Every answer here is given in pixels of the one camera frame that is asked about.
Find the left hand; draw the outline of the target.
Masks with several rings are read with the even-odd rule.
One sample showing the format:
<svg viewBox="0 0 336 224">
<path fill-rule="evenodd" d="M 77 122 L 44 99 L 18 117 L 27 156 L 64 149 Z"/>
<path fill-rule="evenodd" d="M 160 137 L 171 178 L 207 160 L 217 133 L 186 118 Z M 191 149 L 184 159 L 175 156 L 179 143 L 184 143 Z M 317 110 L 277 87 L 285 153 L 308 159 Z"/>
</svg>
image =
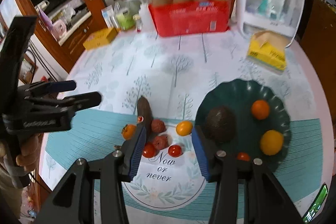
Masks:
<svg viewBox="0 0 336 224">
<path fill-rule="evenodd" d="M 41 134 L 30 137 L 22 146 L 21 154 L 17 156 L 16 163 L 27 172 L 32 172 L 38 166 L 41 154 Z"/>
</svg>

